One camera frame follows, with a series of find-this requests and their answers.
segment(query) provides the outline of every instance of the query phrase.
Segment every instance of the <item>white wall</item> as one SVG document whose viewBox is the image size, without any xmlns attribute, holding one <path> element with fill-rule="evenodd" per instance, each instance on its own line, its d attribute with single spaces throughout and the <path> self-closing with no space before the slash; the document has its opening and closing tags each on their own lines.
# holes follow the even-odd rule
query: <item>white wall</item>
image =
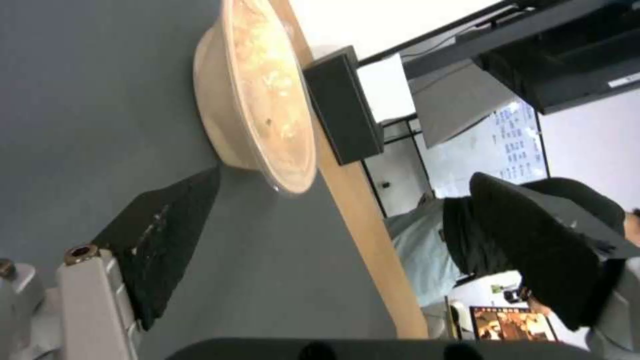
<svg viewBox="0 0 640 360">
<path fill-rule="evenodd" d="M 314 58 L 353 45 L 366 58 L 497 0 L 290 0 Z"/>
<path fill-rule="evenodd" d="M 551 176 L 640 207 L 640 90 L 540 118 Z"/>
</svg>

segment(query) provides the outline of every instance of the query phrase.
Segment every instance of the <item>person's hand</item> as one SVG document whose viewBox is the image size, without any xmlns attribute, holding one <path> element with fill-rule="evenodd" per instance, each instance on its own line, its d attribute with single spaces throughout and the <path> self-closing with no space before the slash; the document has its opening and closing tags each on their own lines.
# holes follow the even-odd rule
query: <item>person's hand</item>
<svg viewBox="0 0 640 360">
<path fill-rule="evenodd" d="M 544 316 L 549 316 L 551 313 L 551 309 L 542 304 L 535 296 L 531 295 L 527 300 L 527 304 L 529 304 L 529 309 L 534 313 L 539 313 Z"/>
</svg>

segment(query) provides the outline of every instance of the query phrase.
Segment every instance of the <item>black object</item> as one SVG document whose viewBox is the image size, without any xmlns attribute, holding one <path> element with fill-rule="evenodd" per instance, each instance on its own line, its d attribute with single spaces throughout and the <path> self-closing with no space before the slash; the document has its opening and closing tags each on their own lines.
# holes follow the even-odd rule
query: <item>black object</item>
<svg viewBox="0 0 640 360">
<path fill-rule="evenodd" d="M 117 258 L 131 304 L 149 330 L 191 261 L 220 187 L 218 167 L 138 195 L 94 239 Z"/>
<path fill-rule="evenodd" d="M 520 292 L 520 289 L 504 290 L 502 292 L 502 296 L 504 297 L 504 300 L 509 304 L 517 304 L 519 302 L 524 302 L 525 300 L 520 297 L 521 294 L 522 293 Z"/>
<path fill-rule="evenodd" d="M 635 3 L 501 1 L 360 64 L 459 31 L 455 44 L 410 56 L 403 63 L 407 78 L 473 59 L 538 112 L 551 113 L 640 86 L 640 9 Z"/>
<path fill-rule="evenodd" d="M 570 330 L 590 325 L 584 316 L 594 311 L 590 298 L 605 288 L 600 283 L 606 276 L 589 238 L 558 222 L 565 216 L 538 202 L 545 195 L 481 173 L 471 178 L 470 190 L 474 208 L 482 209 L 478 221 L 533 295 Z"/>
<path fill-rule="evenodd" d="M 313 354 L 326 357 L 310 356 Z M 190 345 L 169 360 L 204 359 L 379 359 L 379 360 L 595 360 L 577 347 L 551 341 L 402 341 L 402 340 L 241 340 L 215 339 Z"/>
<path fill-rule="evenodd" d="M 640 11 L 622 1 L 474 61 L 536 110 L 550 113 L 639 87 L 638 44 Z"/>
<path fill-rule="evenodd" d="M 373 119 L 352 46 L 310 64 L 304 75 L 311 101 L 340 165 L 380 154 L 383 131 Z"/>
</svg>

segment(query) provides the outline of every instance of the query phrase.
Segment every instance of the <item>white paper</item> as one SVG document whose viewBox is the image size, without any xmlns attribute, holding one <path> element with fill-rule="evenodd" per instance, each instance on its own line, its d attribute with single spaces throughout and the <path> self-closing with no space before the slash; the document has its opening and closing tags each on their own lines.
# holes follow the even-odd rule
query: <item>white paper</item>
<svg viewBox="0 0 640 360">
<path fill-rule="evenodd" d="M 358 77 L 376 122 L 415 113 L 399 54 L 359 68 Z"/>
</svg>

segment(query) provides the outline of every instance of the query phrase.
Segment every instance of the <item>whiteboard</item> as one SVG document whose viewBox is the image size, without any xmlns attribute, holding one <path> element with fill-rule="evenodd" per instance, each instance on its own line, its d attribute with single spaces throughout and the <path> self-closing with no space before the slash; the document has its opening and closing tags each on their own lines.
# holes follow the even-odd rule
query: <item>whiteboard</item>
<svg viewBox="0 0 640 360">
<path fill-rule="evenodd" d="M 548 177 L 535 110 L 521 99 L 430 149 L 424 139 L 416 140 L 438 198 L 468 196 L 475 172 L 515 184 Z"/>
</svg>

